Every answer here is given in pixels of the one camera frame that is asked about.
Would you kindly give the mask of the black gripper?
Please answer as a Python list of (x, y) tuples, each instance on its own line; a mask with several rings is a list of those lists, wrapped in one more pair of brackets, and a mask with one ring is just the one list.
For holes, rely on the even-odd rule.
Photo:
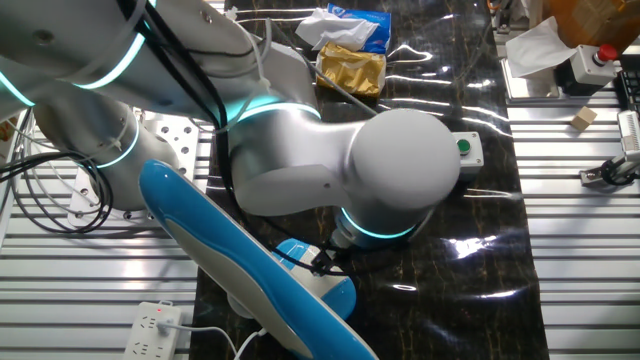
[(312, 273), (316, 276), (324, 276), (326, 270), (334, 267), (335, 259), (348, 259), (352, 253), (353, 243), (342, 232), (333, 232), (329, 239), (328, 249), (321, 251), (311, 261)]

